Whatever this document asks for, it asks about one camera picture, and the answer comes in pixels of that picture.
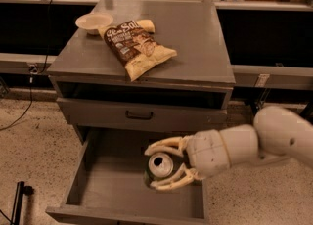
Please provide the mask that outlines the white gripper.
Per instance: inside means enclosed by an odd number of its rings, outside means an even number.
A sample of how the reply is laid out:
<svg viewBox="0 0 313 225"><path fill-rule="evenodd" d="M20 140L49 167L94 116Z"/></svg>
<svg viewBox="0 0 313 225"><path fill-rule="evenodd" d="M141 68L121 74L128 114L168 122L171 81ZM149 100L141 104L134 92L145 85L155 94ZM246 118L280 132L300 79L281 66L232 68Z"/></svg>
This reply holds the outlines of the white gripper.
<svg viewBox="0 0 313 225"><path fill-rule="evenodd" d="M222 136L217 130L198 132L193 136L171 137L150 144L145 156L168 153L183 157L187 151L192 168L182 164L169 178L153 180L149 186L157 191L185 187L194 181L213 177L230 168L230 160Z"/></svg>

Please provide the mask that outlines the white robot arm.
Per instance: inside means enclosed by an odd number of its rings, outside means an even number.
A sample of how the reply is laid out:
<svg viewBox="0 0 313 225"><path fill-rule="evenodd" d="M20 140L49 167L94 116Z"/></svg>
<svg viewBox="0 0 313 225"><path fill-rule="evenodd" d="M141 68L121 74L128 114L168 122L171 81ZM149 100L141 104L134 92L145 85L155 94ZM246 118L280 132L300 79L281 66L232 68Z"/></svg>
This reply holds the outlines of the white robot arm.
<svg viewBox="0 0 313 225"><path fill-rule="evenodd" d="M253 124L200 131L150 144L145 184L170 191L215 176L233 166L263 166L295 158L313 166L313 126L285 108L261 109Z"/></svg>

